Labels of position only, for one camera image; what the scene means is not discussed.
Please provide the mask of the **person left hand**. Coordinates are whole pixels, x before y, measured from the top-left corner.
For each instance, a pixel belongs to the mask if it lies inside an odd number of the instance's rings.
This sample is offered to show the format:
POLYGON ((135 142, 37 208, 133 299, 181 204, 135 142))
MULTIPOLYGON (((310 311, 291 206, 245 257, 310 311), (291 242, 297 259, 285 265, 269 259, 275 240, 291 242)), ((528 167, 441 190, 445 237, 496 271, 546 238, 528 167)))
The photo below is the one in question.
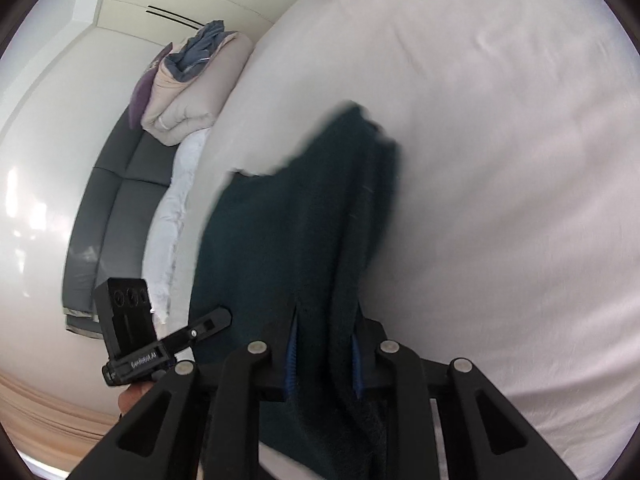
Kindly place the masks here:
POLYGON ((138 382, 124 390, 117 400, 119 417, 126 415, 154 386, 154 382, 138 382))

